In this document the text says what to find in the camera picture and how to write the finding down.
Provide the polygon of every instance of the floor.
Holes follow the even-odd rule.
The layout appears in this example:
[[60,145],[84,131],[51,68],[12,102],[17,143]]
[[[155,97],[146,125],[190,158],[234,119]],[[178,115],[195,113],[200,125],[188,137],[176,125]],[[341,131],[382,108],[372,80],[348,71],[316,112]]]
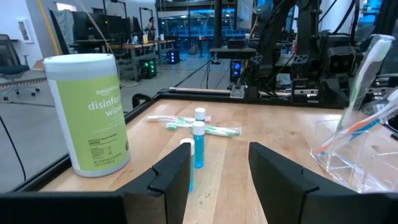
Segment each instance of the floor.
[[[131,111],[131,98],[136,93],[154,96],[157,91],[177,86],[187,88],[206,88],[207,55],[194,58],[182,55],[183,60],[176,65],[158,65],[158,75],[139,83],[123,80],[121,89],[124,111]],[[208,88],[226,89],[229,85],[229,60],[221,60],[220,65],[210,65]],[[29,71],[22,77],[25,80],[45,77],[44,72]],[[9,95],[6,102],[0,98],[0,116],[14,141],[15,147],[25,167],[27,178],[31,177],[65,153],[63,140],[54,102],[47,82],[37,83],[40,88],[36,96],[20,94]],[[0,127],[0,192],[13,189],[24,181],[16,154],[3,127]]]

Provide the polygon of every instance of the green label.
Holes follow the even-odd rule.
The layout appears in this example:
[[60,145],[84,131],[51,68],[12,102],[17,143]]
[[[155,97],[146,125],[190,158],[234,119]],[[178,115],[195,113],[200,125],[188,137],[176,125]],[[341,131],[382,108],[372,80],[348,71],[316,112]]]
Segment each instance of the green label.
[[80,170],[105,170],[126,159],[129,144],[117,75],[58,80]]

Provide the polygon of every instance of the blue toothpaste bottle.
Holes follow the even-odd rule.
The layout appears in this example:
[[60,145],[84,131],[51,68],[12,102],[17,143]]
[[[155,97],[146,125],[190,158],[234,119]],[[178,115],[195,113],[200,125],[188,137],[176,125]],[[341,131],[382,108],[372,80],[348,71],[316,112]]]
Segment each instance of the blue toothpaste bottle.
[[204,108],[196,108],[195,109],[195,121],[203,121],[206,120],[206,109]]
[[193,123],[193,140],[195,140],[195,168],[199,169],[205,164],[205,123]]
[[193,189],[193,164],[195,163],[195,142],[193,139],[181,139],[180,144],[190,143],[191,144],[191,178],[189,181],[189,192]]

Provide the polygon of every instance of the clear acrylic holder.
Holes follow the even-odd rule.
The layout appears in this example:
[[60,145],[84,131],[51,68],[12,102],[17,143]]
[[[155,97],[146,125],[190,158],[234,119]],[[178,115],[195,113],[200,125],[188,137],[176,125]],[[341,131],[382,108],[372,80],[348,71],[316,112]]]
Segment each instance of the clear acrylic holder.
[[[363,131],[336,134],[338,120],[318,121],[311,156],[341,185],[358,193],[398,192],[398,144],[389,136]],[[331,136],[330,147],[316,150]]]

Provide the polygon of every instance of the white lid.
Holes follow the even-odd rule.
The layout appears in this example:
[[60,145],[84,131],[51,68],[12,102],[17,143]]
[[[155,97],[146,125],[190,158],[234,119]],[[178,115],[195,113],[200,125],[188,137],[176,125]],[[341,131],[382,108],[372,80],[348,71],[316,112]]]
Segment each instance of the white lid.
[[195,141],[190,138],[181,139],[180,144],[191,143],[191,156],[195,155]]
[[203,121],[195,121],[193,123],[193,134],[199,136],[205,134],[205,123]]
[[46,72],[74,72],[116,67],[116,62],[112,54],[70,54],[48,57],[43,65]]
[[204,120],[206,114],[206,109],[196,108],[195,109],[195,119]]

